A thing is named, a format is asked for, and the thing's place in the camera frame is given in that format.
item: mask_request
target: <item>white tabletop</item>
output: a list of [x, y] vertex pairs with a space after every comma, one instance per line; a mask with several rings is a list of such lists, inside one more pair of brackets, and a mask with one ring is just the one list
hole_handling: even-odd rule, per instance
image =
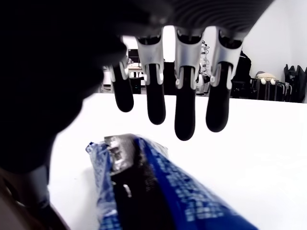
[[146, 95], [134, 95], [129, 113], [113, 94], [84, 101], [53, 148], [51, 202], [72, 230], [96, 230], [94, 172], [85, 148], [104, 136], [142, 134], [169, 149], [169, 158], [261, 230], [307, 229], [307, 105], [230, 100], [226, 128], [205, 123], [208, 98], [196, 98], [196, 129], [189, 141], [174, 132], [176, 98], [166, 96], [166, 119], [155, 126]]

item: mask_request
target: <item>white wall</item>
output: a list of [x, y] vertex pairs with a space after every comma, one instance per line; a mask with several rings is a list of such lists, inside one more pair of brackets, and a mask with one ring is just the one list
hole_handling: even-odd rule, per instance
[[243, 44], [251, 59], [251, 77], [262, 70], [283, 80], [283, 69], [292, 63], [288, 0], [276, 0], [260, 17]]
[[[307, 21], [307, 14], [304, 12], [307, 9], [307, 0], [295, 0], [292, 5], [294, 9], [289, 11], [291, 2], [293, 1], [275, 0], [245, 38], [243, 52], [252, 62], [251, 77], [255, 77], [256, 73], [262, 70], [283, 80], [283, 69], [286, 64], [297, 65], [297, 63], [301, 63], [302, 67], [304, 66], [303, 62], [307, 60], [307, 46], [304, 52], [300, 52], [300, 50], [301, 44], [307, 41], [307, 29], [303, 29], [304, 21], [300, 16], [304, 15]], [[291, 28], [290, 25], [294, 23], [296, 26]], [[295, 30], [301, 30], [300, 37], [291, 36], [291, 34], [296, 34]], [[204, 40], [210, 46], [207, 56], [210, 62], [213, 57], [215, 39], [216, 28], [214, 26], [206, 28]], [[124, 37], [124, 43], [130, 49], [137, 48], [136, 40], [133, 37]], [[163, 54], [166, 61], [175, 60], [175, 30], [173, 26], [166, 26], [163, 30]]]
[[303, 70], [307, 67], [307, 1], [288, 0], [288, 18], [290, 25], [291, 50], [293, 62]]

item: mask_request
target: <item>blue snack package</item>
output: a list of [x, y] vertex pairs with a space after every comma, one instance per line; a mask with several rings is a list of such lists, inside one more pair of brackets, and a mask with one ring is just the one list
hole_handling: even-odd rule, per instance
[[86, 151], [94, 167], [101, 230], [257, 229], [151, 140], [112, 136], [90, 143]]

